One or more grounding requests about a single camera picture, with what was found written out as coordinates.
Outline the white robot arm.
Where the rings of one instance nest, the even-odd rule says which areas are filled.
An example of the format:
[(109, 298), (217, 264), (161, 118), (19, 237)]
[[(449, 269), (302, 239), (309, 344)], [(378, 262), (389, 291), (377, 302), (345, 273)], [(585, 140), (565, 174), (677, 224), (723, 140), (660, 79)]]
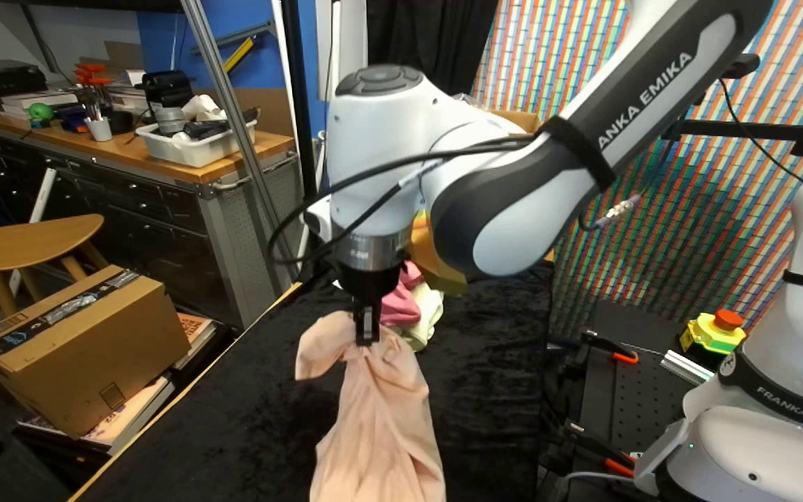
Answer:
[(732, 66), (771, 2), (659, 0), (532, 132), (403, 64), (349, 73), (330, 103), (327, 198), (353, 341), (378, 341), (378, 306), (413, 258), (415, 220), (438, 262), (463, 278), (541, 262), (582, 202)]

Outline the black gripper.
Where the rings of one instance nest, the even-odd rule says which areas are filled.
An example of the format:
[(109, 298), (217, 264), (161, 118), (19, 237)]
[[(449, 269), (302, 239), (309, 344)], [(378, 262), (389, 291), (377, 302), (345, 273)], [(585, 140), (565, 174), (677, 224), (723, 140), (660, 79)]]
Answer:
[(382, 298), (395, 291), (398, 270), (356, 270), (343, 264), (339, 285), (350, 295), (353, 341), (371, 345), (378, 341)]

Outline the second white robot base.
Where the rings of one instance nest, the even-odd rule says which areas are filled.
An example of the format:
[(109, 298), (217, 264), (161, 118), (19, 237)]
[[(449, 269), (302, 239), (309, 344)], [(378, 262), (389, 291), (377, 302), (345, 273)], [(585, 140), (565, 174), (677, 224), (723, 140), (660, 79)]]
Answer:
[(803, 502), (803, 184), (792, 224), (776, 302), (638, 457), (638, 492), (659, 497), (672, 479), (702, 502)]

